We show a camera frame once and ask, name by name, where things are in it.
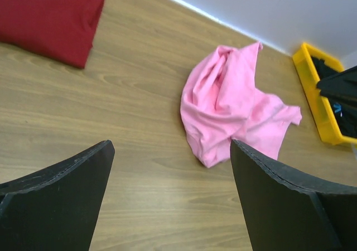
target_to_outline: yellow bin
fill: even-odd
[[[303,43],[301,48],[292,57],[321,140],[334,145],[340,143],[357,144],[356,138],[341,134],[328,99],[320,96],[320,90],[316,88],[316,84],[320,81],[320,78],[313,65],[311,56],[324,59],[325,64],[336,71],[344,71],[344,68],[337,59],[307,43]]]

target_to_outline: black object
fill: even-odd
[[[322,74],[321,81],[317,83],[317,88],[321,89],[320,95],[357,108],[357,66],[337,73],[328,66],[323,66],[321,64],[324,63],[323,60],[319,63],[320,66],[316,69]]]
[[[357,138],[357,67],[339,73],[323,59],[311,58],[321,79],[317,88],[329,99],[341,134]]]
[[[0,250],[88,250],[113,158],[103,141],[0,184]]]
[[[230,146],[254,251],[357,250],[357,187],[303,173],[243,142]]]

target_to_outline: red cloth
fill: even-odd
[[[104,0],[0,0],[0,42],[84,68]]]

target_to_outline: wooden floor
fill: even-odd
[[[91,250],[252,250],[230,163],[204,168],[179,115],[190,70],[252,42],[167,0],[106,0],[85,70],[1,44],[0,182],[111,139]],[[291,58],[265,47],[256,82],[302,108],[279,160],[357,185],[351,150],[320,141]]]

